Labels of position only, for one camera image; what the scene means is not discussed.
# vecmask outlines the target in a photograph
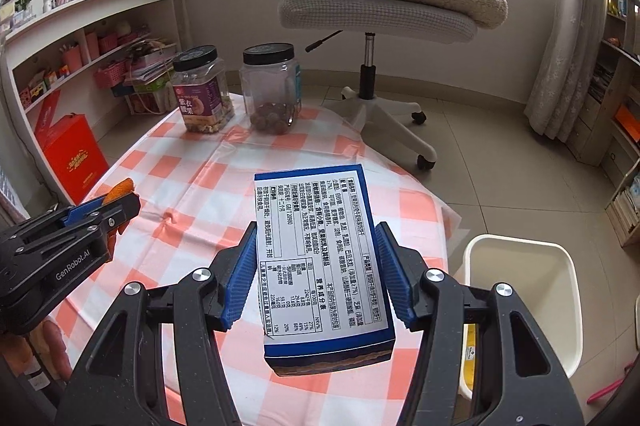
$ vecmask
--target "chair wheel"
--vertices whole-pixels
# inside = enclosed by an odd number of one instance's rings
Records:
[[[418,169],[420,171],[430,171],[436,165],[435,162],[429,162],[422,155],[418,155]]]
[[[424,124],[424,122],[427,120],[427,116],[424,114],[423,111],[414,111],[411,114],[411,118],[414,120],[414,122],[418,125],[420,124]]]

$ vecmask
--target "potted plant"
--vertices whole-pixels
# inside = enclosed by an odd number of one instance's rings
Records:
[[[27,7],[29,6],[29,3],[31,3],[32,0],[16,0],[15,1],[15,10],[17,12],[20,11],[25,11],[27,9]]]
[[[33,9],[30,6],[32,0],[16,0],[14,27],[19,27],[33,18]]]

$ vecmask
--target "jar label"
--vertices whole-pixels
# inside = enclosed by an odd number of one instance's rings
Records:
[[[218,76],[204,84],[174,86],[182,118],[188,124],[212,125],[222,118],[222,98]]]

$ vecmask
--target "table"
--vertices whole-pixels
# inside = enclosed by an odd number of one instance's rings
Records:
[[[361,163],[374,223],[387,221],[398,243],[447,269],[446,240],[460,217],[409,173],[367,147],[335,113],[303,106],[291,133],[250,131],[242,97],[236,115],[216,135],[187,133],[179,111],[152,128],[88,195],[99,196],[126,177],[142,209],[118,237],[114,259],[84,281],[56,310],[72,365],[124,284],[147,288],[179,281],[208,266],[216,252],[237,245],[255,219],[254,174]],[[355,370],[279,377],[264,361],[256,282],[241,319],[216,332],[220,357],[238,413],[247,425],[395,424],[409,387],[421,334],[395,319],[392,360]],[[178,394],[173,333],[162,329],[171,417],[184,422]]]

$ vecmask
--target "white plastic bin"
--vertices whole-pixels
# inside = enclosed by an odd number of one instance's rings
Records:
[[[582,311],[574,262],[554,243],[481,234],[465,249],[455,276],[471,287],[491,289],[497,282],[511,285],[545,333],[568,377],[582,357]],[[460,394],[471,399],[463,377],[465,326]]]

